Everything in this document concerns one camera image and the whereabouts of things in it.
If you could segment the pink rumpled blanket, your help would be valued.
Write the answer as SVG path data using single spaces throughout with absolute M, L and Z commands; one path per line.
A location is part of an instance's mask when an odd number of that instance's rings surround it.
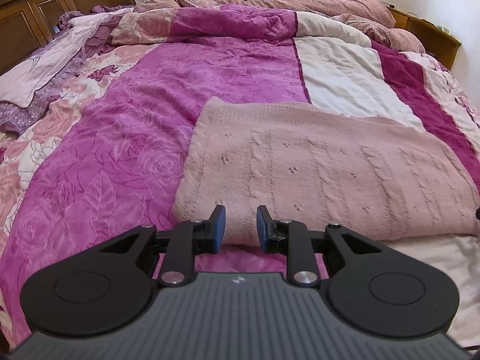
M 219 8 L 227 4 L 316 13 L 351 25 L 371 40 L 392 50 L 425 52 L 425 47 L 414 34 L 395 27 L 394 16 L 378 0 L 148 0 L 137 4 L 133 10 Z

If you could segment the lilac floral pillowcase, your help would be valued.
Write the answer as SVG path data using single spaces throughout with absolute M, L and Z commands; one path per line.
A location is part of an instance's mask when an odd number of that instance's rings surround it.
M 59 98 L 64 82 L 103 49 L 113 28 L 131 10 L 95 6 L 89 15 L 78 10 L 61 15 L 54 40 L 1 75 L 1 131 L 21 135 L 41 119 Z

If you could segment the purple pink patchwork quilt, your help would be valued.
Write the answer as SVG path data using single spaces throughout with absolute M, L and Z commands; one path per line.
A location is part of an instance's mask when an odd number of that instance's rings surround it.
M 174 223 L 173 201 L 208 99 L 309 102 L 384 116 L 479 147 L 479 112 L 433 56 L 293 33 L 299 14 L 244 6 L 176 12 L 167 41 L 117 46 L 53 80 L 60 97 L 1 163 L 1 331 L 30 334 L 20 290 L 42 267 L 140 222 Z

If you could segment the pink knit cardigan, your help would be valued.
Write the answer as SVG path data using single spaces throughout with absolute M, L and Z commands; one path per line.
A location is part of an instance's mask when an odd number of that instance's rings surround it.
M 479 192 L 436 136 L 383 117 L 307 103 L 212 98 L 193 130 L 173 210 L 200 219 L 222 205 L 224 241 L 257 245 L 256 210 L 319 230 L 339 223 L 378 241 L 479 233 Z

